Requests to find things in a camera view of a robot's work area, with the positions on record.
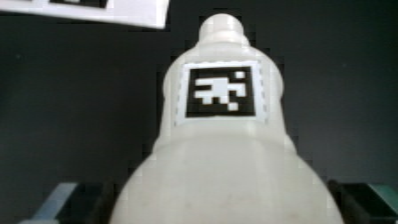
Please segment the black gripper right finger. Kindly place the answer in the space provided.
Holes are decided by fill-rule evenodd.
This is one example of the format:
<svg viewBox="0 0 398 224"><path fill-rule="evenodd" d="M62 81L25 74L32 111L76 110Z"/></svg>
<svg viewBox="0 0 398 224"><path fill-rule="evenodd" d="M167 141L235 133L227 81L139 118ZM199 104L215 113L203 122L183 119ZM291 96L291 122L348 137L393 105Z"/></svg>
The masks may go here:
<svg viewBox="0 0 398 224"><path fill-rule="evenodd" d="M345 224L398 224L398 191L386 184L329 182Z"/></svg>

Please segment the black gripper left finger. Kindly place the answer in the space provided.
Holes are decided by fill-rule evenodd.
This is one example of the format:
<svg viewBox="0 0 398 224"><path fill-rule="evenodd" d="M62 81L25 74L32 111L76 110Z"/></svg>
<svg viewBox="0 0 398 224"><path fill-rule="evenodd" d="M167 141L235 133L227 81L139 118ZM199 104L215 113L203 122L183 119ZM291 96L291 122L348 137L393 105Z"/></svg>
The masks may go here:
<svg viewBox="0 0 398 224"><path fill-rule="evenodd" d="M32 217L18 224L108 224L112 207L110 184L62 182Z"/></svg>

